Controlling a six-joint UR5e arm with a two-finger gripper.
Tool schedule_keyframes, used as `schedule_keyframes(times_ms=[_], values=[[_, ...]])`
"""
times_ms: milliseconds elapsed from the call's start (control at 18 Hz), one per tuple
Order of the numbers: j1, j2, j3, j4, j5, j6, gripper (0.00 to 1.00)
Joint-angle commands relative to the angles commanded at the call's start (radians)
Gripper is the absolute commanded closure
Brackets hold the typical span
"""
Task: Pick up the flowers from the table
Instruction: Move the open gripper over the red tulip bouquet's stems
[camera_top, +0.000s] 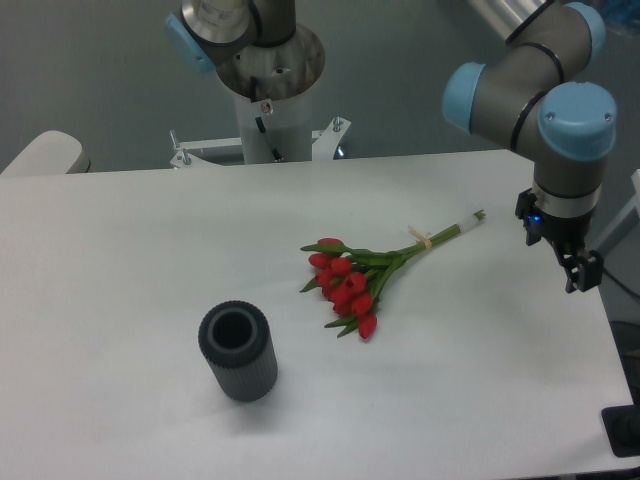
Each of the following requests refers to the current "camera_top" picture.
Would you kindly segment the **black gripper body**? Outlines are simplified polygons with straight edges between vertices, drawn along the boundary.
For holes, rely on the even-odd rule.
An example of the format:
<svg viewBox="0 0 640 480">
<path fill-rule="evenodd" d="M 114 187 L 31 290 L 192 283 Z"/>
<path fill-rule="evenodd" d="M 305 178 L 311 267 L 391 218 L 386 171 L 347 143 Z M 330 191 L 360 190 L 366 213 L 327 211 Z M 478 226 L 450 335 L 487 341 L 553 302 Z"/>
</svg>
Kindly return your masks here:
<svg viewBox="0 0 640 480">
<path fill-rule="evenodd" d="M 586 252 L 585 237 L 595 210 L 583 207 L 581 198 L 562 198 L 530 188 L 518 195 L 515 216 L 525 230 L 525 243 L 545 240 L 558 258 L 578 257 Z"/>
</svg>

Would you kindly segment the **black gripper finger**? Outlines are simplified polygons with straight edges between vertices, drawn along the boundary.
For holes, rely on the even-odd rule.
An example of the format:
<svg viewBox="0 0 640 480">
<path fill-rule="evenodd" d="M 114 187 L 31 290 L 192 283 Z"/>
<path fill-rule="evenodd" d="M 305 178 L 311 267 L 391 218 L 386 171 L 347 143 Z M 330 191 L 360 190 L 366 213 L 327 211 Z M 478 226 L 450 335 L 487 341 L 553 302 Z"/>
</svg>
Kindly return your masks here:
<svg viewBox="0 0 640 480">
<path fill-rule="evenodd" d="M 600 285 L 603 275 L 603 257 L 594 250 L 581 251 L 573 255 L 576 267 L 575 288 L 566 288 L 567 293 L 587 292 Z"/>
<path fill-rule="evenodd" d="M 566 275 L 566 288 L 575 288 L 576 273 L 574 272 L 576 263 L 571 252 L 566 252 L 561 244 L 554 244 L 553 251 Z"/>
</svg>

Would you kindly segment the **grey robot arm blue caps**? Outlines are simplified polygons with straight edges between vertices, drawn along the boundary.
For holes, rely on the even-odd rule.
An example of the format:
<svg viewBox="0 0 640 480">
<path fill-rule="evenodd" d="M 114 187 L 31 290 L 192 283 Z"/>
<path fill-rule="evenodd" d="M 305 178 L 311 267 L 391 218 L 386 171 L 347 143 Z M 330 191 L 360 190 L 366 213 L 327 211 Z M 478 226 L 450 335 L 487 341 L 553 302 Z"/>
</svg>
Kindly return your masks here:
<svg viewBox="0 0 640 480">
<path fill-rule="evenodd" d="M 616 140 L 617 105 L 603 87 L 574 78 L 602 50 L 605 23 L 580 2 L 469 6 L 509 51 L 492 66 L 460 66 L 445 87 L 443 116 L 533 163 L 532 185 L 515 206 L 526 243 L 546 240 L 565 271 L 567 292 L 586 292 L 604 270 L 585 237 Z"/>
</svg>

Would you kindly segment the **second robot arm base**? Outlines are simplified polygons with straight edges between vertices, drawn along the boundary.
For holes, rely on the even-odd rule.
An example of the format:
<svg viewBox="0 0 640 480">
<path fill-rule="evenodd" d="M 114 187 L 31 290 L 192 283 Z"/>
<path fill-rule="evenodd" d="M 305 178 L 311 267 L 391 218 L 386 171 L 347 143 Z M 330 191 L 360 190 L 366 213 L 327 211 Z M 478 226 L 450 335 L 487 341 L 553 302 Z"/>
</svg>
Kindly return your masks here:
<svg viewBox="0 0 640 480">
<path fill-rule="evenodd" d="M 183 1 L 164 26 L 190 68 L 252 102 L 301 95 L 324 71 L 324 47 L 294 1 Z"/>
</svg>

